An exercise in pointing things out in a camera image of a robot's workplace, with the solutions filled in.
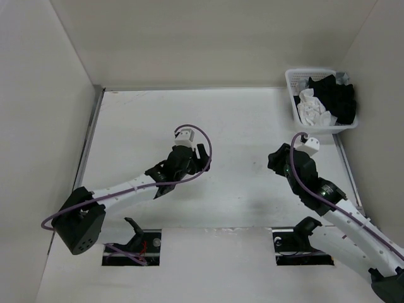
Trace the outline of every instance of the white cloth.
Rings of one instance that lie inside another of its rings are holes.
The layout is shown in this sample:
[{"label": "white cloth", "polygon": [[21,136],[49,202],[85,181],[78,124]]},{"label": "white cloth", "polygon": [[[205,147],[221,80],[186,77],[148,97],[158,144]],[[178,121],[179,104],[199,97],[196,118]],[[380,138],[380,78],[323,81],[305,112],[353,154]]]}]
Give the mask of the white cloth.
[{"label": "white cloth", "polygon": [[300,92],[300,103],[297,104],[300,119],[304,125],[312,126],[333,126],[336,117],[326,110],[317,97],[314,97],[314,90],[307,88]]}]

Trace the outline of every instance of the white plastic basket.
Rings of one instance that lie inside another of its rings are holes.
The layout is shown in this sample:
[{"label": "white plastic basket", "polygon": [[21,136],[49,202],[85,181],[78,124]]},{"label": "white plastic basket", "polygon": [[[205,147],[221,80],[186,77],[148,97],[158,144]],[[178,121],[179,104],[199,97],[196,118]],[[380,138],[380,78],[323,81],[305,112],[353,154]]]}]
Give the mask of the white plastic basket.
[{"label": "white plastic basket", "polygon": [[329,75],[333,74],[335,76],[335,71],[332,69],[324,68],[295,68],[288,69],[285,73],[286,83],[288,85],[288,91],[290,95],[290,101],[293,108],[293,118],[295,121],[295,127],[298,131],[305,131],[310,134],[337,134],[346,129],[356,128],[358,125],[358,116],[355,116],[353,123],[351,125],[336,125],[336,126],[306,126],[300,121],[299,114],[297,113],[297,108],[294,95],[299,94],[299,81],[301,79],[308,79],[311,77],[314,81],[319,81]]}]

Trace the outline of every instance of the white table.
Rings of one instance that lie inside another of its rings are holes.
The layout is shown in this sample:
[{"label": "white table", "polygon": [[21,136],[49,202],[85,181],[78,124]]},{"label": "white table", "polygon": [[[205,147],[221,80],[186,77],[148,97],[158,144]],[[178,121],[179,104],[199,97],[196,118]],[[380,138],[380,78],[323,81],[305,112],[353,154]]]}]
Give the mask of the white table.
[{"label": "white table", "polygon": [[[163,229],[159,267],[101,267],[102,246],[72,256],[56,236],[37,302],[378,302],[370,285],[338,262],[275,264],[268,227],[317,218],[266,168],[268,154],[295,133],[287,98],[273,88],[105,93],[87,189],[118,184],[167,158],[173,130],[184,123],[210,136],[211,170],[116,216]],[[332,136],[318,138],[319,175],[354,201]]]}]

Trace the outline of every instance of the robotic arm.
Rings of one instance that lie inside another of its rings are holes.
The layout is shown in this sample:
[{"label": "robotic arm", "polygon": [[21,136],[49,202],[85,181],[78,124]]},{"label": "robotic arm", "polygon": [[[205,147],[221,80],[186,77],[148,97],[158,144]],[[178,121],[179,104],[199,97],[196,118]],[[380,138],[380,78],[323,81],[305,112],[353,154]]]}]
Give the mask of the robotic arm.
[{"label": "robotic arm", "polygon": [[183,178],[187,174],[208,171],[211,158],[203,144],[196,145],[198,158],[193,139],[192,129],[181,129],[175,134],[175,146],[167,159],[130,181],[95,191],[85,187],[75,189],[51,222],[71,253],[81,254],[96,242],[123,242],[126,244],[115,246],[125,251],[136,247],[143,233],[136,222],[125,218],[126,228],[105,227],[103,222],[106,214],[157,199],[173,191],[176,184],[185,182]]},{"label": "robotic arm", "polygon": [[307,217],[294,228],[299,237],[351,267],[371,283],[376,295],[389,303],[404,302],[404,250],[362,216],[345,193],[320,178],[311,158],[319,150],[315,138],[304,139],[293,149],[284,143],[268,156],[268,168],[286,177],[294,194],[349,239],[330,234],[321,222]]}]

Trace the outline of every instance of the pile of laundry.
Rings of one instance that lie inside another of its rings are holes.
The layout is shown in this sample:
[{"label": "pile of laundry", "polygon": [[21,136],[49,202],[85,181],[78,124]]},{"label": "pile of laundry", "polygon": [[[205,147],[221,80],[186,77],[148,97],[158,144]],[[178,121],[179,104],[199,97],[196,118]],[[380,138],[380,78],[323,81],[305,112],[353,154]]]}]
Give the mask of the pile of laundry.
[{"label": "pile of laundry", "polygon": [[354,86],[346,73],[329,75],[322,80],[303,79],[299,96],[294,96],[304,125],[334,126],[352,124],[356,115]]}]

